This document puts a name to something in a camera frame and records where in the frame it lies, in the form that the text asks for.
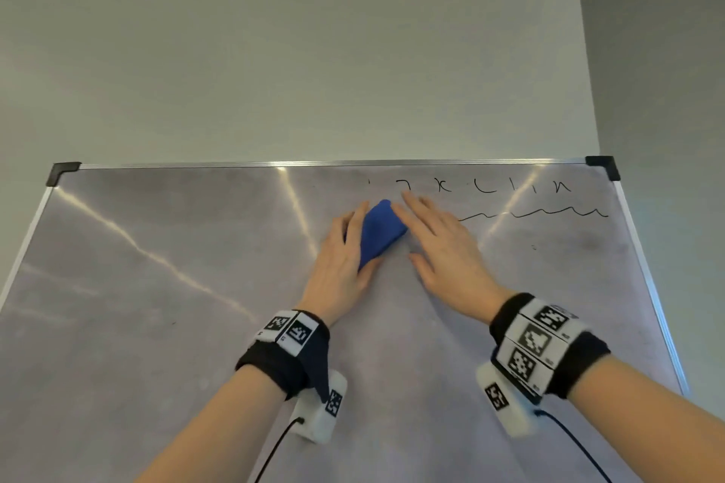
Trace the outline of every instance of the whiteboard surface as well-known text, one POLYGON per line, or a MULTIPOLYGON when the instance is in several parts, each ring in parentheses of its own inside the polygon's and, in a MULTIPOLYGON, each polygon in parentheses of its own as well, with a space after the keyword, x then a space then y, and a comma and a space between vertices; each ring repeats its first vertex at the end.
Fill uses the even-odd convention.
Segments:
MULTIPOLYGON (((0 480, 137 475, 261 324, 299 299, 332 217, 408 185, 466 218, 504 285, 570 308, 679 391, 602 168, 83 169, 49 195, 0 311, 0 480)), ((409 235, 394 245, 367 298, 332 328, 330 365, 349 381, 332 442, 288 437, 265 481, 597 481, 547 421, 537 436, 506 438, 474 377, 493 340, 426 294, 406 258, 416 249, 409 235)), ((571 405, 543 406, 610 477, 637 480, 571 405)))

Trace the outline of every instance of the white wall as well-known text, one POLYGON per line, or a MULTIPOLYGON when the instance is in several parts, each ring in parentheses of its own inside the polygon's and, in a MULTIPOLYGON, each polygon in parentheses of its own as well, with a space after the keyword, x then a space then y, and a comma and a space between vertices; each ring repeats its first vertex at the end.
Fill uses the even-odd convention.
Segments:
POLYGON ((578 0, 0 8, 3 276, 58 160, 598 152, 578 0))
POLYGON ((725 418, 725 0, 582 0, 622 174, 695 400, 725 418))

